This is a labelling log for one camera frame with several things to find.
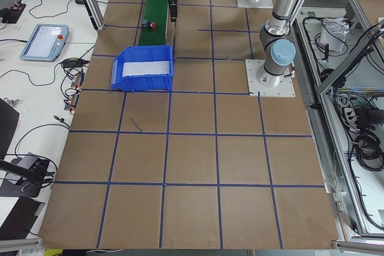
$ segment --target cardboard sheet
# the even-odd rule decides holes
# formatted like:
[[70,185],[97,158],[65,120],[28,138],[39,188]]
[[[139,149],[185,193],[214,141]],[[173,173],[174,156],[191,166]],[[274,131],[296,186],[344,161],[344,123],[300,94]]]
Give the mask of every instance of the cardboard sheet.
[[331,248],[297,83],[289,100],[247,95],[244,59],[265,57],[258,31],[270,11],[180,0],[173,92],[131,94],[108,91],[110,70],[137,41],[142,3],[111,1],[124,3],[108,6],[114,26],[89,64],[39,233],[46,247]]

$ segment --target white paper in bin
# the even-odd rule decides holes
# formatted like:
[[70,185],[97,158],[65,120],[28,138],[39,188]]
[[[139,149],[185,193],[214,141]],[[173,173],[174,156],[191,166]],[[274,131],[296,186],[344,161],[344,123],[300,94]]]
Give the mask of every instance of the white paper in bin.
[[169,61],[124,62],[122,76],[169,74]]

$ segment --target electronic device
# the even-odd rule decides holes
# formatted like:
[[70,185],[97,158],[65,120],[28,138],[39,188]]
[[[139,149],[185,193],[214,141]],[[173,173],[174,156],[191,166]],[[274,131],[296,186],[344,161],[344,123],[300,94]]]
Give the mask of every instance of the electronic device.
[[38,24],[26,43],[20,59],[52,62],[60,55],[68,35],[67,25]]
[[[37,161],[37,157],[31,153],[28,155],[25,155],[19,163],[17,163],[17,166],[25,169],[30,169]],[[20,180],[22,180],[23,176],[18,175],[18,174],[12,174],[8,173],[5,176],[5,179],[7,179],[9,182],[12,184],[17,184]]]
[[0,115],[0,159],[4,159],[19,121],[19,112],[0,98]]
[[[44,206],[45,203],[28,197],[18,198],[8,216],[0,223],[0,240],[25,239]],[[17,252],[3,252],[2,255],[16,255]]]
[[26,4],[22,4],[20,0],[16,0],[10,8],[0,10],[0,18],[2,23],[15,24],[22,15]]

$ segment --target green conveyor belt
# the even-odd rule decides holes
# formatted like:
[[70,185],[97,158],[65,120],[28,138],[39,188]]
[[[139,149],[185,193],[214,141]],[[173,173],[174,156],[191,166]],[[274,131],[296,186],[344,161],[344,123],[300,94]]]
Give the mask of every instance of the green conveyor belt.
[[156,29],[142,29],[139,46],[166,43],[168,0],[145,0],[143,19],[156,22]]

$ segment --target blue tape grid line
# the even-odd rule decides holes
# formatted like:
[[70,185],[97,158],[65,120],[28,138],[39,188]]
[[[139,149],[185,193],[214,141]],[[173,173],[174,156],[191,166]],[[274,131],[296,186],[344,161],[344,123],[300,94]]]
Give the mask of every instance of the blue tape grid line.
[[261,124],[262,124],[264,147],[265,147],[265,156],[266,156],[266,162],[267,162],[267,166],[268,166],[269,181],[271,183],[272,202],[273,202],[273,205],[274,205],[274,213],[275,213],[275,218],[276,218],[276,227],[277,227],[278,241],[279,241],[279,244],[280,244],[280,249],[284,249],[283,239],[281,237],[280,223],[279,223],[279,220],[278,220],[277,204],[276,204],[276,197],[275,197],[275,191],[274,191],[274,183],[273,183],[272,171],[271,171],[271,163],[269,162],[268,144],[267,144],[266,135],[265,135],[264,117],[263,117],[263,109],[262,109],[262,102],[261,102],[261,99],[260,99],[260,93],[259,93],[259,95],[257,97],[257,101],[259,103],[259,109],[260,109],[260,120],[261,120]]
[[71,181],[56,180],[55,184],[82,184],[82,185],[110,185],[110,186],[181,186],[181,187],[256,187],[256,188],[325,188],[324,185],[300,185],[300,184],[226,184],[226,183],[168,183],[168,182],[121,182],[121,181]]
[[[92,54],[92,56],[95,57],[116,57],[117,55],[108,55],[108,54]],[[177,56],[176,59],[190,59],[190,60],[212,60],[212,58],[202,58],[202,57],[180,57]],[[222,61],[222,60],[228,60],[228,61],[243,61],[244,59],[228,59],[228,58],[214,58],[216,61]]]
[[[110,92],[110,89],[94,89],[94,88],[83,88],[82,91],[100,91],[100,92]],[[135,93],[179,93],[179,94],[214,94],[210,91],[135,91]],[[222,95],[249,95],[248,93],[241,92],[217,92],[216,94]]]
[[223,134],[223,133],[192,133],[192,132],[141,132],[141,131],[104,131],[104,130],[70,130],[69,133],[120,133],[143,135],[187,135],[187,136],[217,136],[217,137],[285,137],[285,138],[312,138],[312,135],[290,134]]
[[218,137],[217,137],[217,97],[216,97],[216,77],[215,77],[215,44],[213,33],[213,17],[212,17],[212,0],[209,0],[209,21],[211,26],[211,48],[212,48],[212,75],[213,75],[213,87],[214,87],[214,118],[215,118],[215,156],[216,156],[216,177],[217,177],[217,208],[218,208],[218,229],[220,238],[220,249],[224,249],[223,244],[223,225],[221,221],[221,197],[220,197],[220,168],[218,157]]
[[[175,41],[176,37],[173,35],[173,47],[172,54],[175,54]],[[170,117],[171,117],[171,107],[172,107],[172,93],[169,94],[168,99],[168,116],[167,116],[167,136],[166,136],[166,150],[164,156],[164,171],[163,171],[163,189],[161,191],[161,212],[160,212],[160,235],[158,241],[158,247],[163,247],[163,227],[164,227],[164,202],[166,198],[166,180],[167,180],[167,160],[168,160],[168,148],[169,148],[169,128],[170,128]]]
[[125,107],[125,100],[126,99],[127,99],[127,93],[124,92],[124,99],[123,99],[123,102],[122,102],[121,113],[120,113],[120,120],[119,120],[119,128],[118,128],[118,131],[117,131],[117,134],[116,134],[115,147],[113,149],[112,162],[110,164],[109,177],[108,177],[108,183],[107,183],[107,191],[106,191],[106,196],[105,196],[105,199],[104,199],[103,214],[101,216],[100,229],[99,229],[99,232],[98,232],[96,248],[100,247],[101,235],[103,233],[104,220],[105,220],[106,211],[107,211],[107,205],[108,205],[108,196],[109,196],[110,182],[112,181],[113,166],[115,164],[115,159],[116,159],[116,152],[117,152],[118,143],[119,143],[119,136],[120,136],[119,132],[120,132],[121,124],[122,124],[122,117],[123,117],[123,114],[124,114],[124,107]]

